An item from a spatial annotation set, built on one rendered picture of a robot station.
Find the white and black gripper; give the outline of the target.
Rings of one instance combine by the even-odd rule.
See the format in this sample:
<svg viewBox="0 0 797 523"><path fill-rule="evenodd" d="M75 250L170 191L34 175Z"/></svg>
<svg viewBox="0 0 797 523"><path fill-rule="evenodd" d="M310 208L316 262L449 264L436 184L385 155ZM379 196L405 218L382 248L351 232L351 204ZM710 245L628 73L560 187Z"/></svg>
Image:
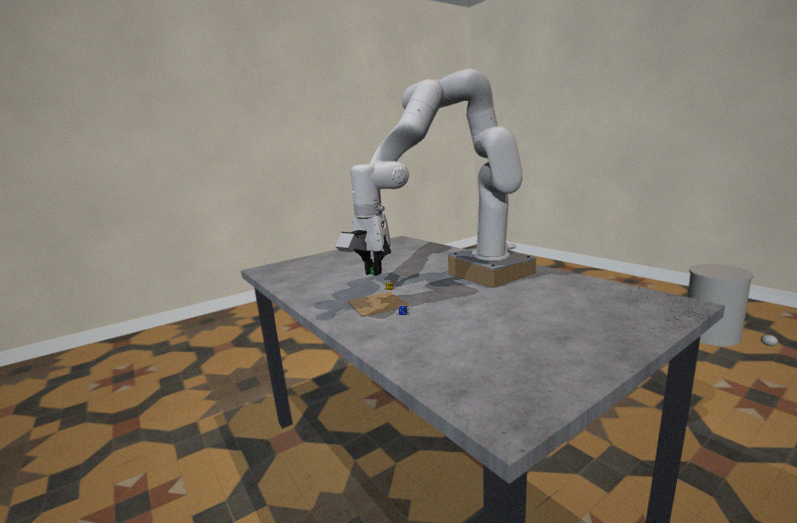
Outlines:
<svg viewBox="0 0 797 523"><path fill-rule="evenodd" d="M363 230L366 234L359 235L354 252L359 254L365 263L366 275L370 274L373 267L375 276L381 274L381 260L391 253L390 234L385 214L354 215L353 231ZM387 243L388 242L388 243ZM384 252L382 250L384 249ZM370 257L373 251L374 262Z"/></svg>

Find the tan square mat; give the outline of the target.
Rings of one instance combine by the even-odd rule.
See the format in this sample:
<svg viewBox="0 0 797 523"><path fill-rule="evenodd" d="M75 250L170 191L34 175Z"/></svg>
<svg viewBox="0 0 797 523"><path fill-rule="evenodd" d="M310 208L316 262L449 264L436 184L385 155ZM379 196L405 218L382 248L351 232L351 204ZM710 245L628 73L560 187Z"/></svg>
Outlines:
<svg viewBox="0 0 797 523"><path fill-rule="evenodd" d="M400 300L391 292L355 298L347 302L358 312L361 317L381 313L389 310L397 310L400 306L408 305Z"/></svg>

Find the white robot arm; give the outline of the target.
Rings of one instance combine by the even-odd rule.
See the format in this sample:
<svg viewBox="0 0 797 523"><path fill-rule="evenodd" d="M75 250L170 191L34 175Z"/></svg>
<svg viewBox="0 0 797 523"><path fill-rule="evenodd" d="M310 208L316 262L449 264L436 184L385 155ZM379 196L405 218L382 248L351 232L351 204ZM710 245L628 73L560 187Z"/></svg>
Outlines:
<svg viewBox="0 0 797 523"><path fill-rule="evenodd" d="M477 249L472 256L484 261L507 260L508 250L516 248L515 244L506 243L508 194L520 188L522 167L512 132L498 127L489 80L475 69L460 70L441 79L425 79L405 90L404 112L375 151L371 164L351 168L355 215L385 210L380 190L401 188L409 172L402 163L382 161L398 161L425 138L439 108L462 101L468 101L466 116L475 151L489 158L478 173Z"/></svg>

